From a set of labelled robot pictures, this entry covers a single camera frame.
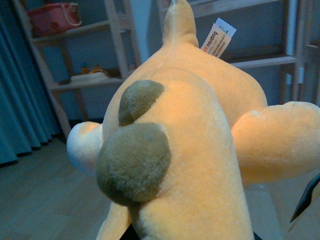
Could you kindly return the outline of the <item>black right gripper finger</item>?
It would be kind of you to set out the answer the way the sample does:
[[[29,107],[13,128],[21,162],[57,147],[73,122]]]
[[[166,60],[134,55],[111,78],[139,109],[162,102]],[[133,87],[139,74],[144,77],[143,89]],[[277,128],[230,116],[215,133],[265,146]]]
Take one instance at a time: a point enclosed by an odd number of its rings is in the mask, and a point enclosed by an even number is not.
[[[302,197],[300,198],[296,209],[290,219],[292,223],[320,196],[320,174],[318,173],[307,184]]]

